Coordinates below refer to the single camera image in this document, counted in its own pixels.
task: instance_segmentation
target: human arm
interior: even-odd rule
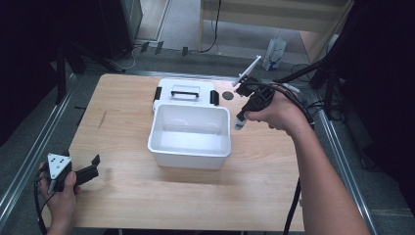
[[[370,234],[314,131],[291,101],[277,92],[267,108],[260,112],[246,112],[245,117],[266,121],[271,128],[285,130],[293,138],[307,234]]]
[[[53,234],[71,234],[75,223],[76,211],[76,194],[80,188],[73,186],[76,183],[76,174],[72,171],[65,179],[65,187],[63,192],[56,192],[48,201],[47,206],[52,215],[52,223],[48,231],[48,235]],[[41,181],[40,191],[42,196],[47,200],[51,195],[47,194],[48,181],[43,178]]]

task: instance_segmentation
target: wooden table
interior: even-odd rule
[[[299,177],[294,144],[284,131],[249,122],[231,131],[232,153],[220,170],[160,167],[147,143],[160,77],[101,77],[70,145],[73,169],[99,154],[100,176],[82,186],[77,227],[277,231]],[[230,81],[212,81],[220,106],[234,116],[247,102]],[[293,231],[303,231],[299,207]]]
[[[218,3],[201,0],[200,50],[204,21],[216,21]],[[219,21],[299,30],[312,63],[333,35],[340,33],[352,4],[352,0],[223,0]]]

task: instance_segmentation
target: handheld controller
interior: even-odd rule
[[[244,117],[246,111],[261,111],[271,104],[275,91],[269,87],[255,84],[260,82],[258,78],[250,76],[245,76],[240,80],[241,84],[247,83],[247,85],[240,85],[235,92],[241,96],[250,97],[250,99],[236,115],[235,129],[240,130],[244,127],[245,122],[247,122]]]
[[[70,160],[71,157],[54,154],[48,155],[48,163],[46,164],[46,167],[49,168],[49,174],[45,175],[49,182],[48,194],[62,192],[64,190],[65,179],[72,171],[72,164]],[[92,160],[90,166],[76,171],[76,183],[74,187],[84,184],[97,177],[99,175],[97,166],[100,162],[100,156],[97,155],[94,160]]]

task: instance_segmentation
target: white plastic bin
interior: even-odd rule
[[[219,169],[231,152],[229,119],[223,107],[160,104],[148,148],[161,166]]]

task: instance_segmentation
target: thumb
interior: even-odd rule
[[[64,193],[72,193],[73,194],[73,186],[76,183],[76,173],[71,171],[67,178],[65,179],[65,188]]]
[[[244,117],[248,120],[262,120],[260,112],[246,111],[244,113]]]

